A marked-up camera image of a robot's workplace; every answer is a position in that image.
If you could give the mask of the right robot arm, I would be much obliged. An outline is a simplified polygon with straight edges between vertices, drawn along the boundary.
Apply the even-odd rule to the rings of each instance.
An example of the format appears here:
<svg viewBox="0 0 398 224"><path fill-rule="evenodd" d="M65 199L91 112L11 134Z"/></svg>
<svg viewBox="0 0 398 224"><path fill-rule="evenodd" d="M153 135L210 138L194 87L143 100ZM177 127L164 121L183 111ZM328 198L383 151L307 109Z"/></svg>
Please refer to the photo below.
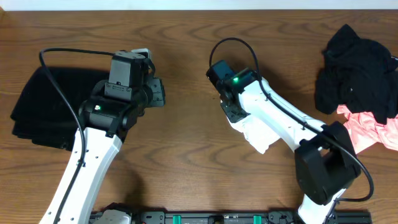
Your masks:
<svg viewBox="0 0 398 224"><path fill-rule="evenodd" d="M304 193L297 211L302 223L328 223L342 195L362 171L345 127L327 125L298 110L249 68L212 67L208 79L220 95L230 125L261 154L283 140L295 156Z"/></svg>

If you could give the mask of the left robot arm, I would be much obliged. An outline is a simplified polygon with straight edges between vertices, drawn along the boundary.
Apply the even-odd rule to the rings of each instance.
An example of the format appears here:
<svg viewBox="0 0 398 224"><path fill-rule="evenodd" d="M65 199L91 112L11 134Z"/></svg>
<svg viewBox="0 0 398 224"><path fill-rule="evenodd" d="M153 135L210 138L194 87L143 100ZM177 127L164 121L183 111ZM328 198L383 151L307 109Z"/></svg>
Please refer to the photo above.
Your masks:
<svg viewBox="0 0 398 224"><path fill-rule="evenodd" d="M99 189L128 131L146 108L165 105L149 49L112 54L109 77L93 87L72 115L75 142L65 172L41 223L134 223L123 208L94 212Z"/></svg>

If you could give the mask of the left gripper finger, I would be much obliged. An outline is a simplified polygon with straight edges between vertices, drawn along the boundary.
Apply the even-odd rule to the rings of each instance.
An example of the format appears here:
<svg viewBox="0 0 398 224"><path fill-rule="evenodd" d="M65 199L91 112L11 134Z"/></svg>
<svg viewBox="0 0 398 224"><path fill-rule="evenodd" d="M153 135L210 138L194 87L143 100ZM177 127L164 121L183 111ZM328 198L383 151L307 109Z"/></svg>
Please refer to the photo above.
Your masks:
<svg viewBox="0 0 398 224"><path fill-rule="evenodd" d="M159 78L152 78L149 81L149 87L152 90L152 100L150 107L163 107L165 105L165 91L162 80Z"/></svg>
<svg viewBox="0 0 398 224"><path fill-rule="evenodd" d="M148 58L149 60L152 60L152 52L147 48L133 49L133 50L131 50L131 52L136 53L136 54L141 54L141 55L145 56L146 58Z"/></svg>

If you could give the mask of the white printed t-shirt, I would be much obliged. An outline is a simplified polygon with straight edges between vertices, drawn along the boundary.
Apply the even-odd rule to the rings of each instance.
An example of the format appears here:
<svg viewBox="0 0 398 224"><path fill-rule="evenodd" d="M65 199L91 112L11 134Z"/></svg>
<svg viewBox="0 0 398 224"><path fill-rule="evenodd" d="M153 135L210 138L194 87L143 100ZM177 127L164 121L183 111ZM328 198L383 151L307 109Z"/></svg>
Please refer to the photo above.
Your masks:
<svg viewBox="0 0 398 224"><path fill-rule="evenodd" d="M253 115L249 115L237 123L229 123L233 129L243 133L245 140L261 154L264 154L271 144L280 139L277 133Z"/></svg>

